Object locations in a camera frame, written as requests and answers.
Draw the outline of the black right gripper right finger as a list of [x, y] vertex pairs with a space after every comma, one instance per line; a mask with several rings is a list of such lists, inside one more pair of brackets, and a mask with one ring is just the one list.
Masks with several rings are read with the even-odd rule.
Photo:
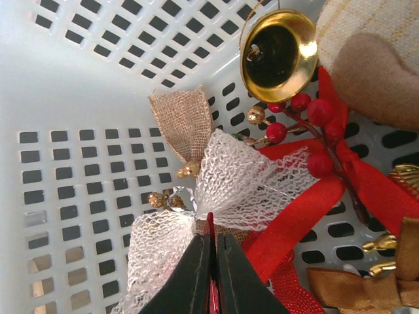
[[222, 313], [280, 314], [287, 308], [260, 280], [236, 238], [217, 238], [217, 270]]

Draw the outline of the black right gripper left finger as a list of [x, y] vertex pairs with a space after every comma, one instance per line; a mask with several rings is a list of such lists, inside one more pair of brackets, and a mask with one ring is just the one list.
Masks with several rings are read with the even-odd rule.
[[139, 313], [208, 313], [209, 257], [209, 235], [195, 235], [166, 284]]

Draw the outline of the white perforated plastic basket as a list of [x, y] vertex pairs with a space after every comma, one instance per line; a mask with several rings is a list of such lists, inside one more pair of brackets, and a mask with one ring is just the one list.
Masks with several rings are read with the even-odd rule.
[[[213, 132], [270, 159], [267, 147], [314, 138], [304, 122], [319, 97], [319, 55], [287, 101], [259, 101], [244, 86], [238, 41], [257, 2], [1, 2], [2, 313], [114, 313], [127, 293], [135, 219], [193, 208], [198, 177], [177, 176], [183, 162], [161, 136], [151, 94], [202, 86]], [[316, 25], [326, 1], [261, 2], [245, 33], [278, 8]], [[348, 107], [344, 140], [418, 200], [413, 131]], [[365, 244], [392, 237], [347, 191], [261, 281], [289, 312], [323, 313], [330, 306], [306, 270], [382, 266], [387, 276], [394, 262]]]

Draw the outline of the red star ornament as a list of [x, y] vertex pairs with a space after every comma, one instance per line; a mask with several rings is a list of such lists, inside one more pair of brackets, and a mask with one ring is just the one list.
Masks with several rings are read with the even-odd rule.
[[207, 214], [204, 233], [210, 237], [210, 254], [209, 254], [209, 311], [210, 314], [220, 314], [221, 306], [219, 304], [219, 289], [217, 286], [217, 251], [215, 246], [215, 225], [213, 222], [213, 213]]

